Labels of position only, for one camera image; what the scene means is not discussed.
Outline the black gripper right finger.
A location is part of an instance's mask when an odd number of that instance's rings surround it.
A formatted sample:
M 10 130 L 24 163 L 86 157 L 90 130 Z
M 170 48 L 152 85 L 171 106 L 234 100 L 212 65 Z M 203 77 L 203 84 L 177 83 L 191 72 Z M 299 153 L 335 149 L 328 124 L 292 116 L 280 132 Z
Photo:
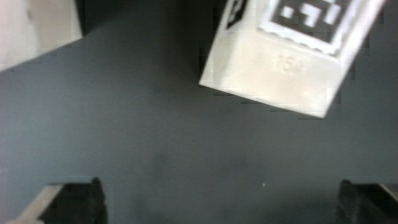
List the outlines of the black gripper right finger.
M 340 181 L 335 224 L 398 224 L 398 183 Z

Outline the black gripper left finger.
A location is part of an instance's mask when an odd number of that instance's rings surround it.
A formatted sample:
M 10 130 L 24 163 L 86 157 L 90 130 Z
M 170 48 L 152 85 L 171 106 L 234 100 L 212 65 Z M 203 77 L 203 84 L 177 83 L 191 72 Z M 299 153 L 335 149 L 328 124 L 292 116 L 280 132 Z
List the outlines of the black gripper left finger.
M 47 184 L 10 224 L 106 224 L 99 178 L 84 183 Z

